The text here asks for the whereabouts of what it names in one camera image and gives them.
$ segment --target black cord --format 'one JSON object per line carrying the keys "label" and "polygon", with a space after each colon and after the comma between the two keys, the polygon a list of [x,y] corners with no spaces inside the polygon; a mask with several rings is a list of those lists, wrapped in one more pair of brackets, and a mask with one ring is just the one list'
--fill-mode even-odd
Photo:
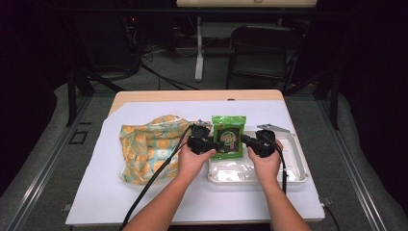
{"label": "black cord", "polygon": [[136,206],[138,206],[138,204],[140,203],[141,199],[144,197],[144,195],[146,194],[147,190],[150,188],[150,186],[153,184],[153,182],[156,180],[156,178],[159,176],[160,172],[170,163],[171,159],[173,158],[173,156],[180,150],[180,148],[185,144],[181,145],[181,142],[183,141],[184,137],[186,136],[187,132],[189,131],[189,129],[192,128],[192,125],[190,125],[183,133],[183,135],[181,136],[179,142],[175,145],[174,147],[174,151],[171,153],[171,155],[165,160],[164,163],[162,163],[162,165],[159,167],[159,169],[157,169],[157,171],[153,174],[153,176],[149,179],[149,181],[147,182],[147,184],[144,186],[143,190],[141,191],[141,193],[139,194],[138,198],[136,199],[136,201],[133,203],[133,205],[130,207],[128,213],[126,214],[125,219],[122,222],[122,225],[120,226],[119,230],[123,230],[123,228],[126,226],[126,224],[129,221],[130,216],[132,215],[133,211],[135,210]]}
{"label": "black cord", "polygon": [[327,212],[330,214],[330,216],[332,217],[334,223],[336,224],[337,230],[340,231],[340,225],[339,225],[339,223],[337,222],[337,220],[336,220],[336,218],[334,217],[334,215],[333,215],[333,213],[331,212],[331,210],[327,207],[327,205],[323,205],[323,208],[324,208],[325,210],[327,210]]}
{"label": "black cord", "polygon": [[280,146],[276,143],[274,143],[275,149],[278,151],[279,156],[281,158],[281,162],[282,162],[282,191],[286,194],[286,186],[287,186],[287,182],[288,182],[288,172],[286,171],[286,164],[285,164],[285,159],[283,158],[283,153],[282,153],[282,149],[280,148]]}
{"label": "black cord", "polygon": [[186,85],[186,84],[183,84],[183,83],[181,83],[181,82],[178,82],[178,81],[175,81],[175,80],[172,80],[172,79],[168,79],[168,78],[166,78],[166,77],[160,75],[160,74],[157,73],[156,71],[152,70],[151,68],[149,68],[148,66],[146,66],[144,63],[140,63],[140,67],[142,67],[142,68],[144,68],[145,70],[149,71],[150,73],[156,75],[157,77],[159,77],[159,79],[165,80],[165,81],[168,82],[170,85],[172,85],[172,86],[174,86],[175,88],[177,88],[178,90],[184,90],[183,88],[181,88],[181,87],[178,86],[178,85],[182,85],[182,86],[185,86],[185,87],[194,89],[194,90],[199,90],[198,88],[192,87],[192,86],[190,86],[190,85]]}
{"label": "black cord", "polygon": [[143,52],[144,52],[143,57],[147,61],[152,63],[153,62],[153,45],[150,44],[149,46],[150,46],[149,50],[143,49]]}
{"label": "black cord", "polygon": [[279,153],[279,157],[280,157],[281,162],[282,162],[282,191],[283,191],[283,193],[286,194],[286,186],[287,186],[287,182],[288,182],[288,173],[286,171],[286,164],[285,164],[285,159],[283,158],[282,149],[280,148],[280,146],[278,144],[276,144],[276,142],[271,141],[268,137],[264,136],[263,134],[258,133],[258,136],[262,136],[265,140],[267,140],[269,142],[269,144],[273,145],[275,147],[275,149]]}

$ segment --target dark background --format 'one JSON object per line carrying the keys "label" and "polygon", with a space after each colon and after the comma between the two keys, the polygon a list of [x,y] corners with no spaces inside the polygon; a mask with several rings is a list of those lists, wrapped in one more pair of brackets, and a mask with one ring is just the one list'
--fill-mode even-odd
{"label": "dark background", "polygon": [[[108,0],[104,3],[105,7],[117,4]],[[171,1],[151,3],[160,3],[154,7],[174,6]],[[9,186],[50,121],[57,102],[53,91],[66,83],[73,65],[92,71],[128,71],[138,58],[129,35],[137,35],[137,42],[152,39],[171,49],[174,37],[168,28],[183,22],[167,17],[143,21],[141,17],[139,29],[148,30],[147,36],[139,37],[140,34],[121,29],[126,23],[123,18],[108,23],[111,20],[99,17],[90,21],[85,15],[48,17],[38,10],[38,6],[43,7],[41,4],[30,0],[3,1],[0,7],[0,193]],[[139,1],[130,7],[146,7],[145,4]],[[337,68],[340,91],[349,101],[361,147],[385,188],[407,214],[407,3],[320,1],[318,10],[356,11],[360,16],[346,21],[314,19],[294,79],[307,79],[324,69]],[[117,33],[103,34],[106,27],[115,28]],[[83,40],[72,35],[81,35]],[[95,54],[98,46],[108,44],[115,45],[113,52]]]}

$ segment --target black game controller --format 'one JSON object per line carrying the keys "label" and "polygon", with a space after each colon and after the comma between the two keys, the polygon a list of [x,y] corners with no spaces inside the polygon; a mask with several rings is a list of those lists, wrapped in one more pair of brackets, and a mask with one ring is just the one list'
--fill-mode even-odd
{"label": "black game controller", "polygon": [[264,158],[270,156],[275,151],[275,134],[269,130],[255,132],[256,139],[247,135],[241,135],[241,141],[250,146],[255,154]]}
{"label": "black game controller", "polygon": [[209,137],[210,129],[207,128],[210,124],[198,120],[191,128],[191,136],[187,140],[187,146],[197,155],[207,152],[211,149],[219,151],[224,142],[214,142],[213,137]]}

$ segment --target black cable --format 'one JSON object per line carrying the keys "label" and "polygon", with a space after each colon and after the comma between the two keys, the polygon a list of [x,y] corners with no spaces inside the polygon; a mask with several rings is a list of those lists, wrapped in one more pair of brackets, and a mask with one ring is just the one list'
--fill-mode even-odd
{"label": "black cable", "polygon": [[142,68],[144,68],[145,70],[149,71],[150,73],[156,75],[156,76],[159,77],[160,79],[165,80],[165,81],[168,82],[170,85],[172,85],[172,86],[174,86],[175,88],[177,88],[178,90],[184,90],[184,89],[181,88],[180,86],[178,86],[177,84],[182,85],[182,86],[185,86],[185,87],[188,87],[188,88],[191,88],[191,89],[194,89],[194,90],[199,90],[198,88],[192,87],[192,86],[190,86],[190,85],[186,85],[186,84],[184,84],[184,83],[181,83],[181,82],[178,82],[178,81],[175,81],[175,80],[172,80],[172,79],[168,79],[168,78],[166,78],[166,77],[160,75],[160,74],[157,73],[156,71],[152,70],[151,68],[149,68],[148,66],[146,66],[144,63],[140,63],[140,67],[142,67]]}
{"label": "black cable", "polygon": [[149,50],[146,50],[146,49],[143,49],[143,52],[144,52],[144,54],[143,54],[143,57],[147,60],[147,61],[149,61],[149,62],[153,62],[153,45],[149,45],[150,47],[150,49]]}
{"label": "black cable", "polygon": [[323,205],[323,208],[324,208],[325,210],[327,210],[327,212],[330,214],[330,216],[332,217],[334,223],[336,224],[337,230],[340,231],[340,225],[339,225],[339,223],[337,222],[337,220],[336,220],[336,218],[334,217],[334,215],[333,215],[333,213],[331,212],[331,210],[327,207],[327,205]]}
{"label": "black cable", "polygon": [[275,144],[275,149],[278,151],[282,162],[282,191],[286,194],[286,186],[288,181],[288,172],[286,171],[285,159],[283,158],[282,149],[278,144]]}
{"label": "black cable", "polygon": [[157,78],[157,80],[159,81],[159,82],[157,83],[157,90],[160,90],[160,78]]}
{"label": "black cable", "polygon": [[132,67],[132,69],[126,71],[124,74],[122,75],[117,75],[117,76],[113,76],[113,77],[104,77],[104,79],[109,80],[111,82],[114,81],[119,81],[119,80],[124,80],[127,78],[132,77],[133,75],[135,75],[136,73],[138,73],[139,71],[139,67],[138,66],[134,66]]}
{"label": "black cable", "polygon": [[267,140],[269,142],[269,144],[273,145],[275,147],[275,149],[279,153],[279,157],[280,157],[281,162],[282,162],[282,191],[283,191],[283,193],[286,194],[286,185],[287,185],[287,181],[288,181],[288,179],[287,179],[288,178],[288,173],[286,171],[286,164],[285,164],[285,159],[283,158],[282,149],[280,148],[280,146],[278,144],[276,144],[274,141],[271,141],[265,135],[263,135],[261,133],[258,133],[258,136],[262,136],[265,140]]}
{"label": "black cable", "polygon": [[129,221],[130,216],[132,215],[133,211],[135,210],[136,206],[138,206],[139,202],[141,201],[141,199],[144,197],[144,195],[146,194],[147,190],[150,188],[150,186],[153,184],[153,182],[156,180],[156,178],[159,176],[160,172],[170,163],[171,159],[173,158],[173,156],[180,150],[180,148],[185,144],[181,145],[181,142],[183,141],[184,137],[186,136],[186,133],[189,131],[189,129],[192,128],[192,125],[190,125],[183,133],[183,135],[181,136],[179,142],[175,145],[174,147],[174,151],[171,153],[171,155],[165,160],[164,163],[162,163],[162,165],[159,167],[159,169],[157,169],[157,171],[152,175],[152,177],[149,179],[149,181],[147,182],[147,184],[144,186],[143,190],[141,191],[141,193],[139,194],[138,198],[136,199],[136,201],[133,203],[133,205],[130,207],[128,213],[126,214],[125,219],[122,222],[122,225],[120,226],[119,230],[123,230],[123,228],[126,226],[126,224]]}

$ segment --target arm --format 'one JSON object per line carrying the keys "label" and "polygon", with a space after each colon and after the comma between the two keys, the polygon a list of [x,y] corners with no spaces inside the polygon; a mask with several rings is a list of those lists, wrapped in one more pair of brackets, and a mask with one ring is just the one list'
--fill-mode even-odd
{"label": "arm", "polygon": [[[276,140],[276,143],[282,147],[279,140]],[[254,163],[255,172],[264,189],[273,230],[311,230],[283,193],[276,179],[280,167],[279,153],[275,151],[272,155],[261,158],[248,147],[248,155]]]}
{"label": "arm", "polygon": [[179,153],[177,176],[124,227],[128,230],[167,230],[184,193],[202,166],[216,151],[196,155],[184,145]]}

